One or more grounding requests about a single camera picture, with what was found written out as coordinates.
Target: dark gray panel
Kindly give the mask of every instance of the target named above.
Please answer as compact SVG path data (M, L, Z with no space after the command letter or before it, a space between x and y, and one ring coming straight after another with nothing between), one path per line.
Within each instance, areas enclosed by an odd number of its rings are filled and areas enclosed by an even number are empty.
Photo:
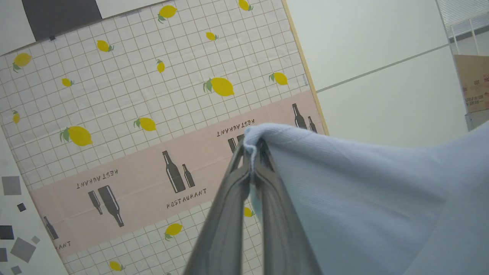
M102 20L95 0L22 0L36 41Z

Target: fabric fold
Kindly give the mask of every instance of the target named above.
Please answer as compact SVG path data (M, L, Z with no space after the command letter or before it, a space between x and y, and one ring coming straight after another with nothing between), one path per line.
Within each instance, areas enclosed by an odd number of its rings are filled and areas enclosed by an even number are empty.
M489 238L488 137L486 123L440 146L397 148L261 124L244 146L254 160L267 142L324 274L489 274L476 259L489 248L467 243ZM251 201L261 219L255 188Z

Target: cardboard box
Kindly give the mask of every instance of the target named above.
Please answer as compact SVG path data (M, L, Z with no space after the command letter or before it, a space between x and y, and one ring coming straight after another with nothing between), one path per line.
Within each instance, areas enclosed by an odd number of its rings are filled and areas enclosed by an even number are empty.
M489 109L489 56L455 55L469 113Z

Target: green leaf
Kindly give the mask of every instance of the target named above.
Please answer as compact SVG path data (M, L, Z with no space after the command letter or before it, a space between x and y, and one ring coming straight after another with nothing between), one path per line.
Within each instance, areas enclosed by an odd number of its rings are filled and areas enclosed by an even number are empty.
M69 142L69 132L68 132L68 127L66 127L66 130L63 131L63 138Z
M212 92L212 83L211 83L210 78L209 78L209 81L207 81L207 83L205 83L205 87L209 90L209 92Z
M162 21L166 21L166 19L163 16L158 14L158 21L163 24Z
M12 67L13 67L13 71L14 71L14 72L16 72L16 73L19 73L19 72L18 72L18 71L16 71L16 70L21 69L21 67L19 67L19 65L15 64L15 63L12 63L12 65L13 65L13 66L12 66Z

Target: grid pattern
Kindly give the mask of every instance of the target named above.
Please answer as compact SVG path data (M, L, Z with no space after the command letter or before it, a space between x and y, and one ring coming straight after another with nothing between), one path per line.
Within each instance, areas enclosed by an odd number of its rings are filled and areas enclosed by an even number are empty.
M237 0L166 1L0 57L1 126L28 189L308 90L281 1L249 3L250 12ZM178 12L161 24L163 5ZM99 51L98 40L114 50ZM14 73L21 52L32 60ZM268 80L277 71L288 85ZM203 91L212 77L227 78L234 96ZM64 87L62 78L75 84ZM135 128L138 117L152 118L157 131ZM72 125L86 128L93 145L61 142Z
M68 273L74 275L181 275L210 206L211 202L204 203L62 261ZM251 208L249 200L245 206ZM182 230L166 241L165 230L173 223L183 225ZM242 273L262 275L262 255L261 225L256 216L244 217ZM110 261L124 265L125 269L112 271Z

